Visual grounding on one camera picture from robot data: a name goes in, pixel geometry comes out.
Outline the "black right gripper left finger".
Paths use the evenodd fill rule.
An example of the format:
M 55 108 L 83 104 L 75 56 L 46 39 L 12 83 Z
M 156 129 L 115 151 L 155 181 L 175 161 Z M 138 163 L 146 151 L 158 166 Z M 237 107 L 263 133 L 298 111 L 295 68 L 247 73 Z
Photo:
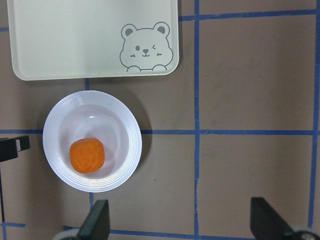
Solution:
M 107 240 L 110 235 L 109 202 L 97 200 L 77 233 L 79 240 Z

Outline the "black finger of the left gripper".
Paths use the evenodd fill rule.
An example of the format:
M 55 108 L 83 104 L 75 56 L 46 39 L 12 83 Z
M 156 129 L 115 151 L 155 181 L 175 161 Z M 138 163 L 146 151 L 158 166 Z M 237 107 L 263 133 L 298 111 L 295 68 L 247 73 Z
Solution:
M 28 135 L 18 137 L 1 137 L 0 138 L 0 162 L 16 159 L 18 152 L 30 148 L 30 138 Z

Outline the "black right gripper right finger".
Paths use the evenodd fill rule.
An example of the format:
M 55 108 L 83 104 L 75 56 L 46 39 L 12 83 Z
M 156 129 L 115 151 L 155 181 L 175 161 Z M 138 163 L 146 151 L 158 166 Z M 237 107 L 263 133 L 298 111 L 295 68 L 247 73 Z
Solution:
M 291 240 L 295 233 L 263 197 L 250 200 L 250 230 L 256 240 Z

